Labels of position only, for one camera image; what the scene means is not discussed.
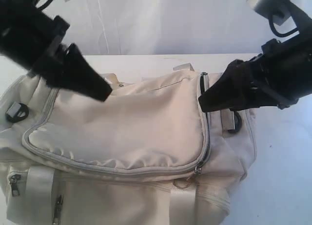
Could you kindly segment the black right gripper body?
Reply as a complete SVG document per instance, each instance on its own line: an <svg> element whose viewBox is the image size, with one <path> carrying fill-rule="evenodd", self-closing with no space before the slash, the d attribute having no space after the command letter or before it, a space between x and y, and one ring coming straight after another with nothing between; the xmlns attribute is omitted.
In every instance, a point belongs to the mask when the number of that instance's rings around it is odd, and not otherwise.
<svg viewBox="0 0 312 225"><path fill-rule="evenodd" d="M280 42L272 39L250 62L251 108L295 105L312 93L312 36L298 34Z"/></svg>

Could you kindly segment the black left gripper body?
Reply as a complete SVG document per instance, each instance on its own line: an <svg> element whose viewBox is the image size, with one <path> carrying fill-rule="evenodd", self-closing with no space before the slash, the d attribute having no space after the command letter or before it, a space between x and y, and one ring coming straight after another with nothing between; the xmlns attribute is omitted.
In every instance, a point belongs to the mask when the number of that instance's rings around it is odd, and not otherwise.
<svg viewBox="0 0 312 225"><path fill-rule="evenodd" d="M28 71L63 73L70 69L62 40L69 24L44 13L54 0L0 0L0 52Z"/></svg>

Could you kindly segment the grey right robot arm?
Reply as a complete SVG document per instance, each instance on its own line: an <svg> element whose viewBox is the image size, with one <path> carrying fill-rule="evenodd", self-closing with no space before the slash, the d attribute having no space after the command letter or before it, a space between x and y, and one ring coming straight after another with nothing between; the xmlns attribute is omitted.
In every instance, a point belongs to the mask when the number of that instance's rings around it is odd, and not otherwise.
<svg viewBox="0 0 312 225"><path fill-rule="evenodd" d="M247 0L266 18L274 38L248 61L231 62L198 99L208 113L288 108L312 92L312 20L291 0Z"/></svg>

